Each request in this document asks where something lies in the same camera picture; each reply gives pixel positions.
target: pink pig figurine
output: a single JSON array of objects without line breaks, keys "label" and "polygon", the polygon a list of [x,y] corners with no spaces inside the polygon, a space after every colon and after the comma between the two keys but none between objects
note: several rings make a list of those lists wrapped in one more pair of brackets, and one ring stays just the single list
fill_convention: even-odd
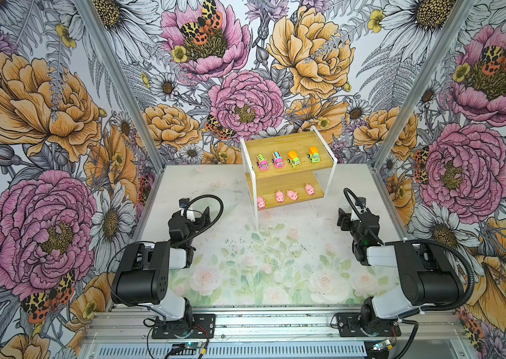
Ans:
[{"label": "pink pig figurine", "polygon": [[277,202],[283,203],[285,201],[285,195],[283,192],[277,191],[277,193],[275,193],[275,199],[277,199]]},{"label": "pink pig figurine", "polygon": [[265,208],[265,200],[263,197],[257,197],[257,207],[259,207],[259,209]]},{"label": "pink pig figurine", "polygon": [[292,200],[297,200],[297,198],[299,198],[299,196],[297,195],[297,193],[293,190],[288,190],[287,191],[287,197],[291,198]]},{"label": "pink pig figurine", "polygon": [[315,188],[310,185],[309,183],[305,184],[305,192],[307,192],[307,195],[312,196],[315,194]]}]

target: floral tabletop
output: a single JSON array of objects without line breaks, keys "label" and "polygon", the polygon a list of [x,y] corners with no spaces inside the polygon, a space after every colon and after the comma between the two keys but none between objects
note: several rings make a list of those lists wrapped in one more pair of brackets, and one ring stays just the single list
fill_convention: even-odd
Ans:
[{"label": "floral tabletop", "polygon": [[[355,305],[398,285],[396,268],[361,266],[350,249],[352,237],[336,226],[337,208],[343,207],[337,194],[346,182],[360,182],[351,188],[364,193],[359,187],[367,181],[350,177],[356,172],[370,176],[366,166],[338,166],[331,194],[313,205],[304,202],[261,211],[258,231],[252,224],[242,171],[241,166],[229,165],[168,166],[160,185],[149,219],[158,229],[146,225],[144,240],[156,240],[155,233],[166,235],[159,227],[166,226],[179,198],[207,193],[224,202],[221,219],[193,241],[197,250],[192,266],[170,270],[169,289],[188,298],[193,307]],[[373,213],[388,218],[380,201],[364,195]],[[215,216],[215,201],[199,201],[194,208],[206,206]],[[395,234],[392,231],[386,224],[381,234]]]}]

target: toy truck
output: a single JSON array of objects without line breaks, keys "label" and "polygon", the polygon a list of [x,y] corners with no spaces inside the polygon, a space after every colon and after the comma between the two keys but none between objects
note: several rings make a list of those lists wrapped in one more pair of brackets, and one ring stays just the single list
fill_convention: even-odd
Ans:
[{"label": "toy truck", "polygon": [[280,153],[277,151],[273,152],[273,165],[275,168],[281,168],[284,165],[283,159],[281,158]]},{"label": "toy truck", "polygon": [[257,166],[259,166],[260,171],[266,171],[269,169],[269,163],[267,163],[267,160],[263,154],[257,155]]},{"label": "toy truck", "polygon": [[318,149],[315,146],[309,148],[309,154],[307,155],[307,157],[309,158],[309,161],[311,161],[311,163],[319,162],[321,160]]},{"label": "toy truck", "polygon": [[289,158],[287,159],[287,161],[289,161],[289,163],[291,163],[291,166],[293,168],[301,165],[301,160],[299,159],[299,156],[297,155],[297,153],[295,151],[289,151],[288,155],[289,155]]}]

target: wooden shelf board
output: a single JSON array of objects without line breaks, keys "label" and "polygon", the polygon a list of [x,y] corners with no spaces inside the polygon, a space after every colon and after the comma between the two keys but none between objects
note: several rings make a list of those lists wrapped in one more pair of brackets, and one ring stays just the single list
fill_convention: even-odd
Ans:
[{"label": "wooden shelf board", "polygon": [[[291,133],[286,136],[269,137],[268,139],[246,141],[245,145],[247,146],[249,159],[253,164],[253,170],[255,171],[255,177],[257,180],[266,177],[275,177],[293,173],[297,174],[307,171],[312,172],[319,169],[333,167],[333,160],[330,158],[329,153],[321,143],[321,140],[319,140],[317,135],[312,131]],[[307,158],[309,148],[312,146],[315,146],[318,149],[321,157],[320,162],[311,163]],[[297,153],[299,160],[301,161],[301,165],[296,168],[292,168],[287,161],[287,154],[292,150]],[[283,157],[285,165],[282,168],[275,168],[275,166],[273,166],[271,160],[273,158],[272,153],[274,151],[278,151],[281,157]],[[261,172],[257,166],[257,155],[260,153],[265,156],[267,162],[269,163],[269,169],[263,172]]]},{"label": "wooden shelf board", "polygon": [[[251,183],[251,177],[249,174],[245,174],[245,178],[247,179],[247,184],[249,185],[249,191],[252,195],[253,187]],[[305,192],[305,184],[309,183],[315,188],[315,194],[310,196]],[[275,199],[275,193],[280,190],[285,195],[285,202],[278,203]],[[297,195],[299,198],[297,200],[292,200],[287,197],[287,190],[297,191]],[[325,197],[325,192],[321,188],[321,185],[317,181],[317,178],[313,174],[313,172],[304,171],[304,172],[295,172],[294,174],[283,175],[279,177],[273,177],[270,179],[264,179],[263,182],[257,181],[257,196],[263,197],[265,200],[265,208],[275,208],[282,207],[286,205],[292,205],[294,203],[305,202],[307,200],[323,198]],[[257,198],[253,201],[255,206],[257,206]]]}]

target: two-tier wooden shelf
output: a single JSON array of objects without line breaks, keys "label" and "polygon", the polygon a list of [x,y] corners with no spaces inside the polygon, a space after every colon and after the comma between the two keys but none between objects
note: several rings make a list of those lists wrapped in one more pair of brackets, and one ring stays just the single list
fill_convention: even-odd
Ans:
[{"label": "two-tier wooden shelf", "polygon": [[[286,205],[292,205],[312,199],[323,198],[327,194],[330,181],[333,178],[337,159],[333,155],[330,147],[323,140],[321,134],[315,126],[311,126],[310,131],[291,133],[286,136],[269,137],[267,139],[245,141],[240,138],[243,151],[243,165],[245,166],[245,178],[249,185],[249,194],[255,214],[255,226],[259,227],[259,217],[257,215],[257,197],[263,197],[265,208],[276,208]],[[317,163],[311,163],[307,154],[310,147],[318,149],[321,160]],[[295,151],[299,156],[301,165],[293,168],[287,161],[289,151]],[[275,168],[272,163],[272,153],[279,152],[283,158],[284,166]],[[260,171],[257,166],[257,155],[263,154],[269,163],[269,169]],[[330,169],[330,175],[327,186],[323,188],[315,171]],[[305,184],[309,183],[315,188],[315,194],[310,196],[305,192]],[[287,197],[287,190],[297,192],[299,198],[292,200]],[[283,192],[285,202],[278,203],[275,199],[277,191]]]}]

